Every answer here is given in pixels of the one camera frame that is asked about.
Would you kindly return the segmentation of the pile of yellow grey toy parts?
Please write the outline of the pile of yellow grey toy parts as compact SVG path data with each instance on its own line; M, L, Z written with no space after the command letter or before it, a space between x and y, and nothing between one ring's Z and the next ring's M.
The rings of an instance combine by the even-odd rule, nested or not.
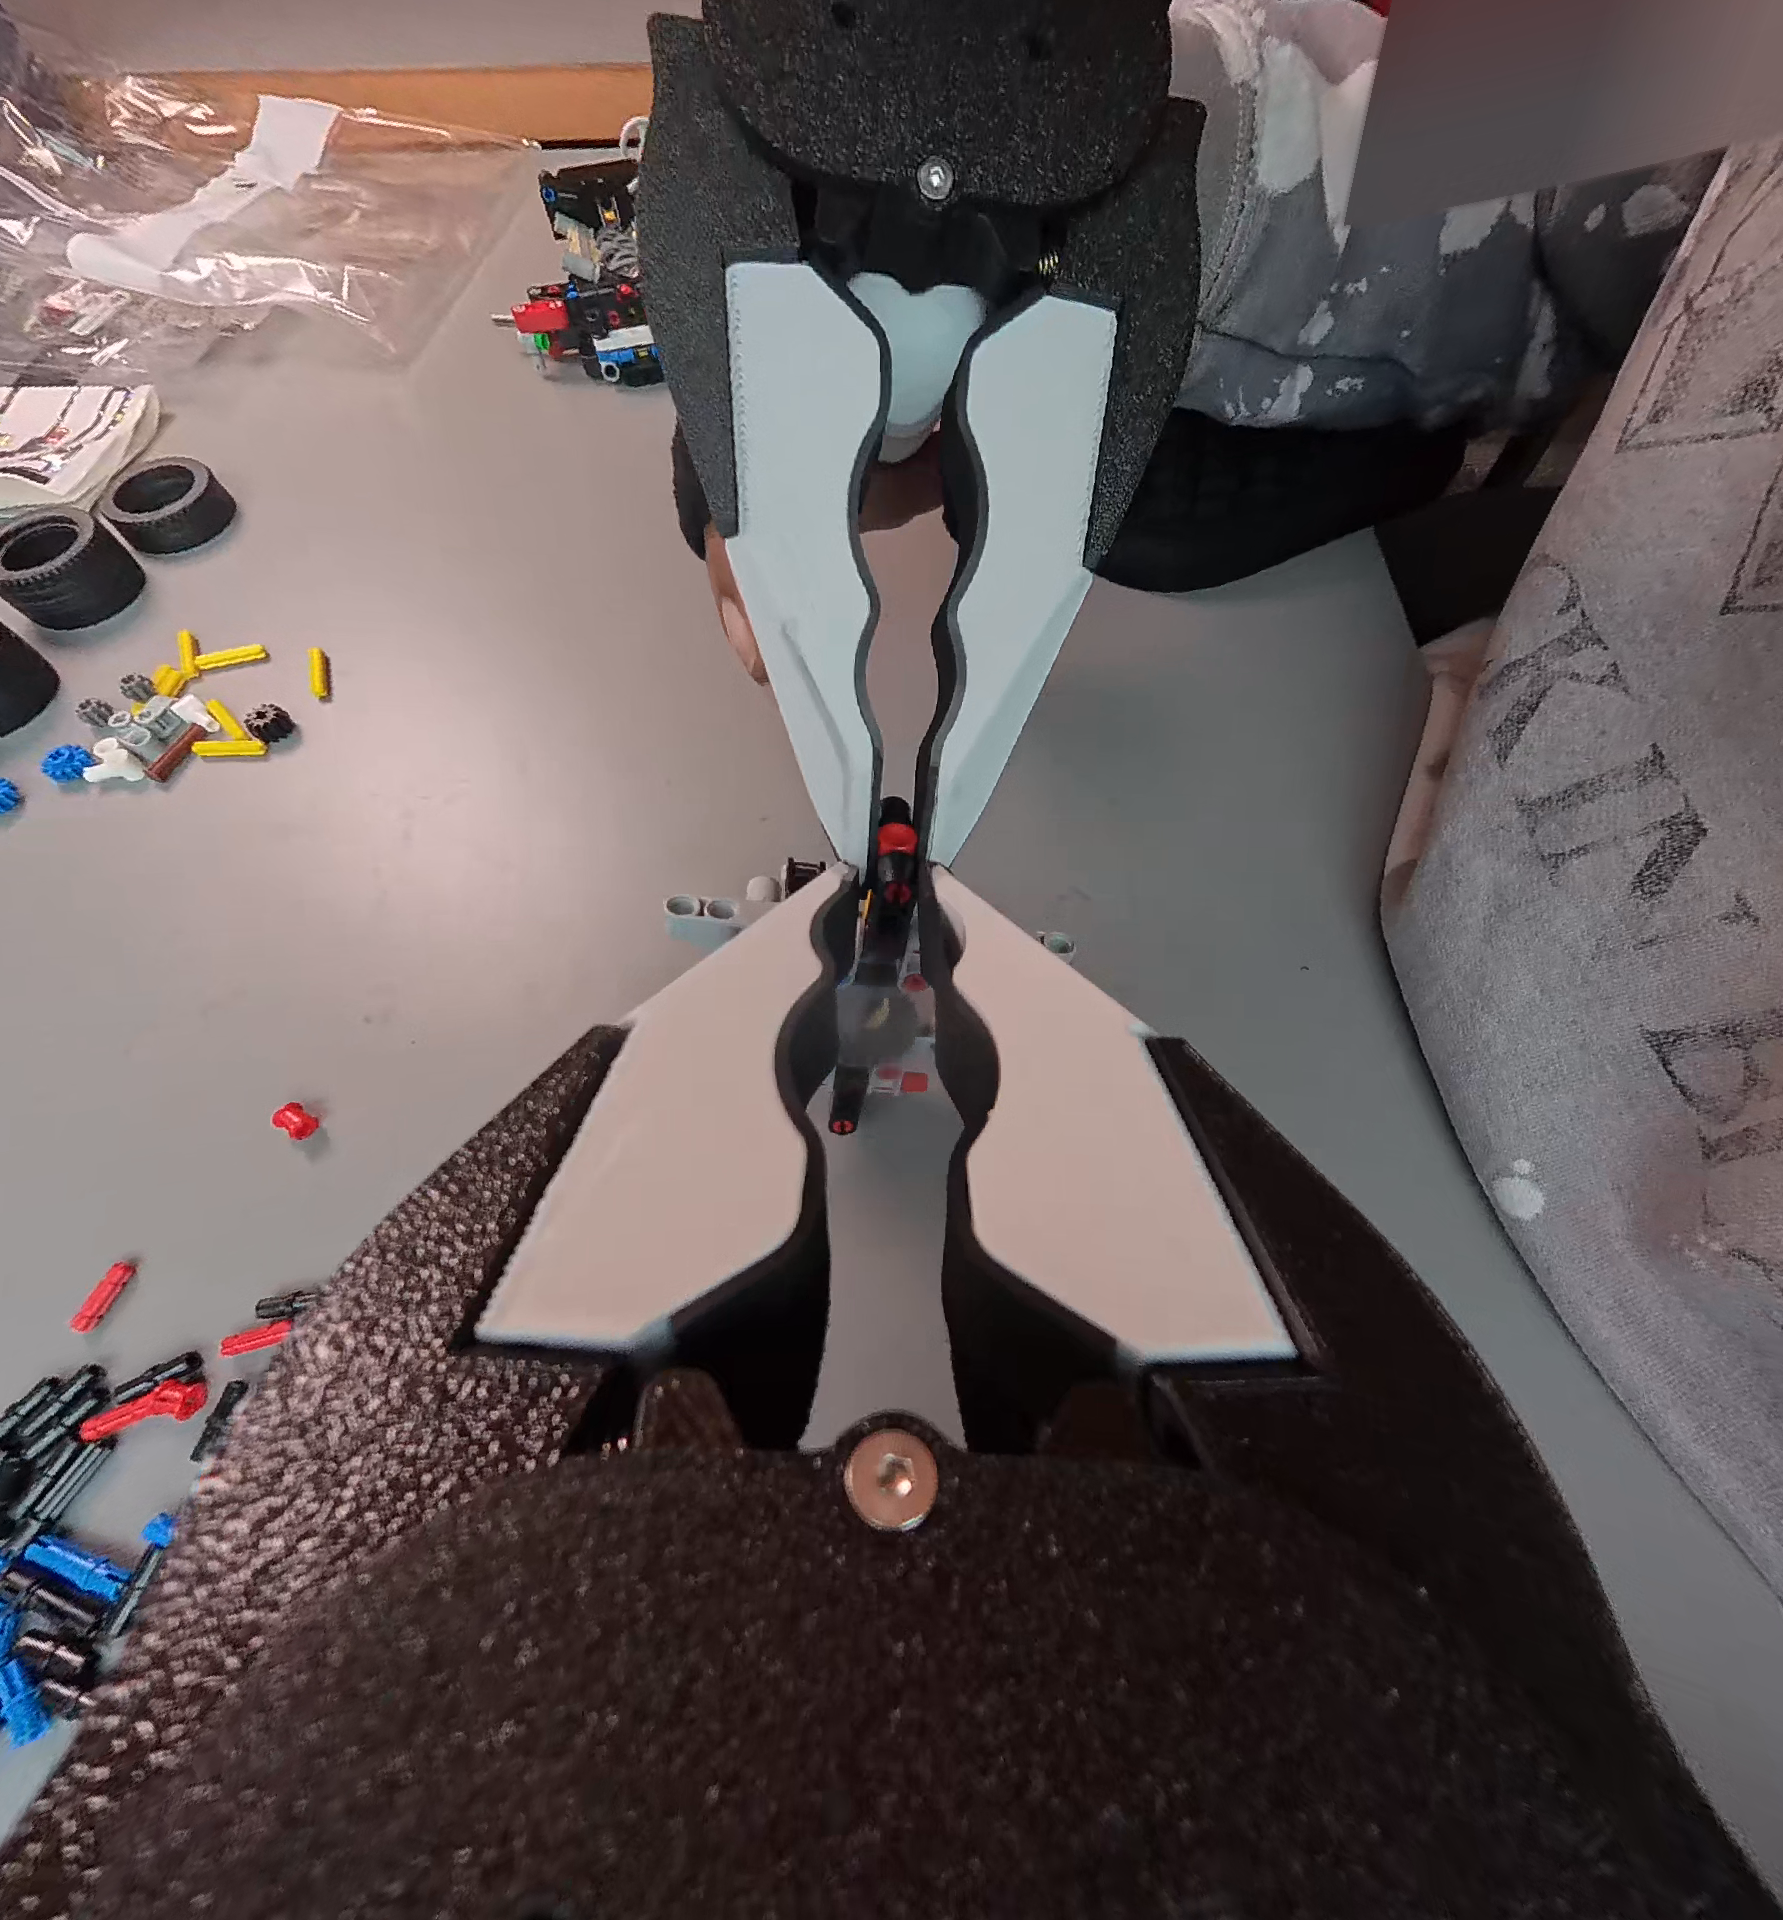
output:
M328 707L331 658L319 645L210 645L179 630L169 658L83 696L81 746L101 767L76 787L164 787L188 767L259 765L298 750L303 719Z

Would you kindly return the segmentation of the black toy car chassis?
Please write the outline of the black toy car chassis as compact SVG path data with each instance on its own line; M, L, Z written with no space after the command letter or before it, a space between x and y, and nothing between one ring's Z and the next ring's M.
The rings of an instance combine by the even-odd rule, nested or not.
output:
M539 195L562 275L532 283L493 313L541 372L578 367L592 383L638 391L663 385L663 353L646 321L638 254L638 163L650 118L630 118L596 158L539 175Z

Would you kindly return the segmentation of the grey toy brick assembly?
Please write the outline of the grey toy brick assembly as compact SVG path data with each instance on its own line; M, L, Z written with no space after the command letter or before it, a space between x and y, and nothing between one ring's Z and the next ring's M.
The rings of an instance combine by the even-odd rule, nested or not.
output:
M665 930L715 952L825 873L823 861L782 863L753 878L741 899L669 896ZM874 865L859 906L852 969L835 983L831 1136L859 1131L871 1096L922 1095L934 1063L934 995L922 971L916 909L919 837L901 796L880 804Z

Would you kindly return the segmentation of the pile of blue black pins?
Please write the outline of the pile of blue black pins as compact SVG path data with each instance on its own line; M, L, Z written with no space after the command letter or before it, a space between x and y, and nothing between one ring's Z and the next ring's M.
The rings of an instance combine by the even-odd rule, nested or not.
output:
M113 1552L74 1523L123 1435L198 1426L190 1464L223 1449L251 1381L214 1388L196 1351L129 1381L102 1363L43 1377L0 1411L0 1745L25 1750L87 1713L181 1526L152 1516Z

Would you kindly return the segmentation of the person's right hand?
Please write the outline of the person's right hand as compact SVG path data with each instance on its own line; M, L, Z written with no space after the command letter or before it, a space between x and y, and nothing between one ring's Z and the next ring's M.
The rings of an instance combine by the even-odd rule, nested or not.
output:
M864 533L894 530L916 517L938 513L940 507L940 434L934 430L906 460L881 460L873 469L862 497L860 527ZM703 522L701 540L726 641L750 680L768 686L758 636L727 558L726 542L710 519Z

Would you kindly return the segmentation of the black cloth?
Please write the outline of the black cloth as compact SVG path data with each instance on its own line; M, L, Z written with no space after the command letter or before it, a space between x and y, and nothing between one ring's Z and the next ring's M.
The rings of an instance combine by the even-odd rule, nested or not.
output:
M1559 493L1455 490L1461 426L1249 427L1171 412L1097 575L1208 591L1373 533L1410 632L1428 645L1501 613Z

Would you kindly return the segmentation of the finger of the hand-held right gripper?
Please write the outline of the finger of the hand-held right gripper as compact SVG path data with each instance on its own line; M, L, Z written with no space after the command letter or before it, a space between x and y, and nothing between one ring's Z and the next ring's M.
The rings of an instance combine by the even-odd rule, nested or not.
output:
M810 804L834 854L873 849L881 743L862 691L880 601L860 503L889 400L889 350L814 265L726 271L737 527L726 538Z
M958 538L932 625L940 708L927 736L927 858L950 866L985 811L1093 585L1087 563L1117 321L1036 291L981 328L950 387Z

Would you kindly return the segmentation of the white sticker sheet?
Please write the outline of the white sticker sheet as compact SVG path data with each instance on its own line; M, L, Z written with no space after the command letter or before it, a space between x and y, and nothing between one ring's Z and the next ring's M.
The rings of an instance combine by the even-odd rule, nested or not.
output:
M87 507L159 434L159 391L0 389L0 515Z

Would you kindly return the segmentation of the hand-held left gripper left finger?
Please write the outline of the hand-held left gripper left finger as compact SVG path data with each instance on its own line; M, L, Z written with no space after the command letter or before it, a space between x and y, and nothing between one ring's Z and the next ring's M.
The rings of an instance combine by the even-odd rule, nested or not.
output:
M496 1269L471 1341L718 1388L751 1447L804 1441L829 1319L825 1156L851 869L807 880L638 1005Z

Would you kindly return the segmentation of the grey printed sweatshirt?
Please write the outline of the grey printed sweatshirt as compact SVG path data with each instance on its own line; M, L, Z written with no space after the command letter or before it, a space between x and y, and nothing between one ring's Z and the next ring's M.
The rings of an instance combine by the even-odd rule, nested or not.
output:
M1783 1606L1783 134L1670 186L1383 923L1518 1255Z

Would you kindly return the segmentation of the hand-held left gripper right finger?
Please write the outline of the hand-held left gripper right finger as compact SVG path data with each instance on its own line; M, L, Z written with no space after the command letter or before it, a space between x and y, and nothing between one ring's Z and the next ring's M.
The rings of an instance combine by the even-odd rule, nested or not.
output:
M958 1119L940 1301L963 1439L1032 1453L1072 1393L1301 1377L1301 1324L1158 1036L947 869L927 876Z

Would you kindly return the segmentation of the grey desk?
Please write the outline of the grey desk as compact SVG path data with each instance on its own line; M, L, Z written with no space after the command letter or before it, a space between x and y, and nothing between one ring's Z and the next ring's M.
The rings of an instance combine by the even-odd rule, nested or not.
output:
M301 321L223 344L164 441L240 503L52 650L0 742L0 1406L217 1339L323 1279L586 1027L686 963L669 894L821 837L671 526L667 398L550 379L491 322L557 275L532 171L406 366ZM298 750L59 787L74 707L210 645L319 645ZM1565 1338L1465 1164L1375 896L1425 674L1376 544L1210 597L1093 590L962 878L1189 1040L1455 1311L1546 1449L1716 1794L1783 1788L1783 1611ZM271 1114L323 1129L296 1144ZM69 1331L113 1262L135 1279Z

